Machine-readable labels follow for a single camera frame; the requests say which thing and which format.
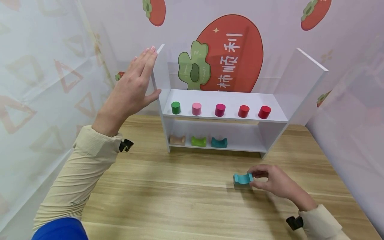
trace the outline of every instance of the sleeve cuff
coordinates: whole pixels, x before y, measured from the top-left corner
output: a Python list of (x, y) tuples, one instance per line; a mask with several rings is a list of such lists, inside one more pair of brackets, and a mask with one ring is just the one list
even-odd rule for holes
[(336, 236), (342, 230), (342, 226), (322, 204), (308, 212), (299, 212), (299, 216), (303, 218), (304, 231), (321, 239)]
[(84, 126), (77, 136), (73, 147), (86, 154), (87, 157), (95, 159), (109, 158), (111, 154), (119, 153), (119, 146), (122, 141), (122, 134), (108, 137), (96, 132), (88, 125)]

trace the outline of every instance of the pink cylinder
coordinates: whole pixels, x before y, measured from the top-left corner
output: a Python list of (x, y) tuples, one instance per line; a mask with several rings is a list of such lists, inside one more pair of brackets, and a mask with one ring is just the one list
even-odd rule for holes
[(215, 110), (215, 115), (218, 117), (222, 117), (222, 116), (224, 116), (224, 112), (225, 112), (225, 105), (221, 104), (221, 103), (217, 104), (216, 110)]
[(200, 103), (192, 104), (192, 114), (195, 116), (198, 116), (201, 114), (201, 104)]

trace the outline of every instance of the wrist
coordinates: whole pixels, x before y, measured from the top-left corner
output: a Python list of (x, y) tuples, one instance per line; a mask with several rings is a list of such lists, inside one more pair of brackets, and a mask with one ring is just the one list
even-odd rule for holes
[(307, 212), (317, 208), (317, 203), (313, 199), (313, 197), (301, 189), (290, 199), (301, 212)]
[(104, 112), (103, 109), (101, 109), (97, 113), (96, 119), (92, 124), (92, 129), (108, 137), (114, 137), (118, 134), (124, 121), (125, 119)]

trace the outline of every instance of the cartoon persimmon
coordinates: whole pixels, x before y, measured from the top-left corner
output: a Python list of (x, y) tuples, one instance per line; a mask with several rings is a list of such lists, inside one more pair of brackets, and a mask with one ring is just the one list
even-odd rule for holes
[(123, 77), (124, 74), (125, 74), (125, 72), (119, 72), (118, 74), (116, 74), (116, 76), (115, 76), (116, 81), (119, 81)]
[(257, 27), (241, 15), (225, 15), (210, 23), (179, 56), (179, 78), (188, 89), (250, 93), (263, 63)]
[(164, 0), (143, 0), (143, 10), (153, 25), (163, 25), (166, 18), (166, 3)]
[(0, 0), (0, 2), (14, 11), (19, 11), (22, 6), (20, 0)]
[(303, 10), (301, 28), (304, 31), (311, 30), (325, 17), (332, 0), (311, 0)]
[(325, 93), (325, 94), (323, 94), (323, 95), (321, 95), (321, 96), (317, 99), (317, 107), (320, 107), (320, 105), (324, 102), (324, 100), (327, 98), (327, 96), (329, 95), (330, 92), (332, 92), (332, 90), (329, 91), (329, 92), (327, 92), (327, 93)]

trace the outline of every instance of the wooden cylinder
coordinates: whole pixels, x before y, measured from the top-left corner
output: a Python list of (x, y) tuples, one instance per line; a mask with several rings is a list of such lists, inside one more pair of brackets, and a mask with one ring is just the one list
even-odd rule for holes
[(221, 103), (217, 104), (215, 109), (215, 115), (218, 117), (222, 117), (224, 116), (224, 112), (225, 112), (225, 105)]
[(269, 114), (271, 113), (271, 108), (268, 107), (268, 106), (262, 106), (260, 108), (260, 111), (259, 111), (259, 118), (261, 119), (267, 119), (267, 117), (269, 116)]
[(200, 103), (192, 104), (192, 114), (195, 116), (198, 116), (201, 114), (201, 104)]
[(241, 118), (246, 118), (248, 116), (249, 107), (247, 105), (241, 105), (237, 115)]
[(171, 105), (172, 113), (179, 114), (181, 112), (181, 107), (179, 102), (173, 102)]

